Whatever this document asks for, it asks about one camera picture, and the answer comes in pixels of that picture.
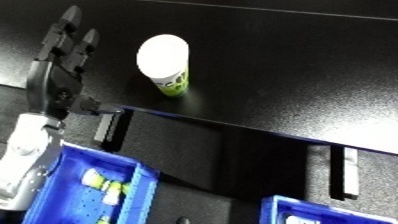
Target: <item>black tabletop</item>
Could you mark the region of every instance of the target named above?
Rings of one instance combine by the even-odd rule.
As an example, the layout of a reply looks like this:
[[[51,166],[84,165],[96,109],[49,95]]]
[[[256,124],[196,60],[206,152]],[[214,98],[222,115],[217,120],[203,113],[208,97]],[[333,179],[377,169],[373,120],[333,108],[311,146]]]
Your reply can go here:
[[[206,192],[160,182],[148,215],[148,224],[189,223],[256,224],[261,203],[242,202]]]
[[[182,4],[220,5],[234,8],[265,9],[269,11],[295,11],[314,14],[334,14],[385,19],[398,18],[395,0],[156,0]]]
[[[101,34],[85,92],[137,110],[396,153],[398,23],[394,20],[137,1],[7,1],[0,74],[23,86],[49,25],[71,4],[81,36]],[[163,96],[135,54],[175,34],[190,46],[190,89]]]

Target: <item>white container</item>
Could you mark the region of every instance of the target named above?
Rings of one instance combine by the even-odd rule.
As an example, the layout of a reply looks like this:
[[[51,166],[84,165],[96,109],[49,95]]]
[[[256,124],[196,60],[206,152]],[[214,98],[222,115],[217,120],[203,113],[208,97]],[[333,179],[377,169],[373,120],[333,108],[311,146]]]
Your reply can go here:
[[[189,46],[180,37],[162,34],[145,41],[137,65],[165,95],[182,96],[188,89]]]

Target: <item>blue bin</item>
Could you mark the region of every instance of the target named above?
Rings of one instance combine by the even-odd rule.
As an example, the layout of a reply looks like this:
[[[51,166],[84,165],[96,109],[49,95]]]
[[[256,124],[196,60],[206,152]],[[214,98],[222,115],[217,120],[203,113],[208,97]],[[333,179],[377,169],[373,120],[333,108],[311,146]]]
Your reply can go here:
[[[102,203],[105,192],[81,183],[94,168],[107,179],[130,182],[116,206]],[[144,224],[158,182],[159,172],[142,163],[98,150],[65,145],[58,167],[28,210],[23,224],[95,224],[102,216],[111,224]]]
[[[366,215],[344,209],[328,207],[283,196],[266,198],[262,202],[260,224],[397,224],[397,220],[375,215]],[[294,217],[302,221],[294,222]]]

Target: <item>object in bin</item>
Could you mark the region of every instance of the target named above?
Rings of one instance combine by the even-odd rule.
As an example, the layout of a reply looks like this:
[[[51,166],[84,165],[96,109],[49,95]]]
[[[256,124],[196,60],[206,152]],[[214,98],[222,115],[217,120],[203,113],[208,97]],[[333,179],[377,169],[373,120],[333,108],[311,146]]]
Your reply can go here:
[[[111,217],[101,216],[101,218],[98,219],[96,224],[111,224]]]
[[[260,224],[397,224],[397,220],[328,207],[283,196],[262,202]]]
[[[106,191],[82,184],[84,174],[93,168],[105,177],[105,182],[109,180],[109,186],[113,180],[134,183],[127,195],[121,193],[117,206],[102,202]],[[23,224],[94,224],[101,216],[110,216],[112,224],[145,224],[158,176],[158,171],[137,160],[65,143],[58,168],[26,213]]]
[[[166,96],[180,97],[188,90],[189,46],[180,37],[162,34],[145,41],[137,65]]]
[[[92,187],[100,191],[106,191],[109,187],[110,182],[110,180],[99,174],[94,168],[87,170],[82,178],[83,185]]]
[[[119,181],[112,181],[109,184],[106,194],[102,199],[102,203],[106,205],[118,205],[120,200],[120,195],[122,193],[122,183]]]
[[[123,192],[123,194],[124,194],[124,195],[127,195],[127,193],[129,192],[129,190],[130,190],[130,182],[124,183],[124,184],[122,185],[122,192]]]

